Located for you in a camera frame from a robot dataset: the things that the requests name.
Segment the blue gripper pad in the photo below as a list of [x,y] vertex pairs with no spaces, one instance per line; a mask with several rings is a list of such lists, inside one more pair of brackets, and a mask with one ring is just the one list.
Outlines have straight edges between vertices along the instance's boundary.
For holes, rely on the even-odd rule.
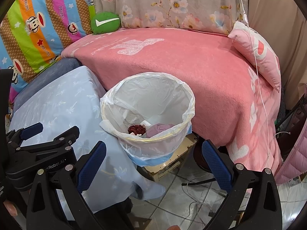
[[98,147],[78,174],[77,190],[80,194],[82,191],[88,190],[100,165],[106,157],[106,144],[104,142],[98,142],[97,144],[99,144]]
[[214,175],[219,187],[230,193],[232,189],[232,176],[228,168],[223,163],[222,159],[217,154],[215,146],[212,146],[208,141],[204,141],[202,145],[202,154],[205,158],[212,174]]
[[36,123],[22,130],[20,134],[21,140],[28,140],[29,138],[40,134],[43,131],[42,123]]

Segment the dark red scrunchie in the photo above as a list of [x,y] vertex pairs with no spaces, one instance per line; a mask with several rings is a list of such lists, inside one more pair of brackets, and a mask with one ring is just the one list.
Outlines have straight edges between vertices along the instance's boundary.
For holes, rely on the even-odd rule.
[[142,125],[132,125],[128,128],[128,133],[131,134],[131,133],[134,133],[135,135],[137,134],[142,134],[144,135],[145,132],[146,132],[146,128]]

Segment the trash can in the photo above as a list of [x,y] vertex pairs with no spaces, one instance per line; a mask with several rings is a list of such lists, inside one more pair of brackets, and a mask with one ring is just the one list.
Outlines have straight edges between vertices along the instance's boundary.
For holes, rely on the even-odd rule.
[[[155,166],[167,161],[191,132],[195,97],[178,78],[148,72],[119,82],[101,98],[100,108],[100,126],[118,138],[131,160],[141,167]],[[144,121],[174,126],[150,138],[128,133],[130,126]]]

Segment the tile floor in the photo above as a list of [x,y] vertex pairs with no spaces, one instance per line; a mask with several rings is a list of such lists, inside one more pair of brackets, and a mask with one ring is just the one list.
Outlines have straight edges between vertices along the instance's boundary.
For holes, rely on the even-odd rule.
[[[206,205],[216,212],[224,200],[226,191],[221,190],[217,182],[191,186],[188,188],[189,193],[199,202],[204,203],[197,204],[185,194],[186,187],[182,187],[181,183],[186,183],[193,178],[196,178],[193,181],[197,182],[212,177],[212,174],[201,170],[195,163],[193,156],[190,155],[182,167],[174,169],[160,179],[160,183],[166,187],[164,196],[149,201],[141,201],[131,197],[132,214],[152,219],[146,230],[167,230],[173,225],[180,226],[181,230],[202,230],[205,227],[203,223],[207,224],[211,218],[208,216],[210,209]],[[294,187],[289,187],[287,183],[278,187],[283,230],[287,229],[307,201],[307,179],[304,181]],[[248,198],[249,194],[246,194],[240,210],[246,208]]]

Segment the pink pillow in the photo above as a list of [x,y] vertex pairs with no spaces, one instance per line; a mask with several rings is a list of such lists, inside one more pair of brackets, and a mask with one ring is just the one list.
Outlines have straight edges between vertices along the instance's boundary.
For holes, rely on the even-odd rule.
[[267,43],[267,41],[256,31],[250,29],[242,22],[236,21],[233,30],[228,35],[233,39],[234,47],[254,66],[256,67],[255,57],[257,59],[258,72],[269,82],[269,84],[278,92],[281,89],[280,67],[277,55]]

